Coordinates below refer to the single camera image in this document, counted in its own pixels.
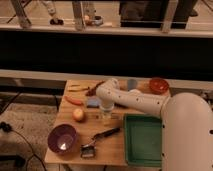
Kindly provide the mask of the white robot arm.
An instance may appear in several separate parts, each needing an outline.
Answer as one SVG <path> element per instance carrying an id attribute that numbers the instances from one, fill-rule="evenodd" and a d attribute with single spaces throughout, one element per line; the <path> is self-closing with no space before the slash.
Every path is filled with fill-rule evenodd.
<path id="1" fill-rule="evenodd" d="M 102 110 L 117 103 L 162 119 L 162 171 L 213 171 L 213 111 L 200 96 L 123 91 L 114 78 L 101 84 L 96 95 Z"/>

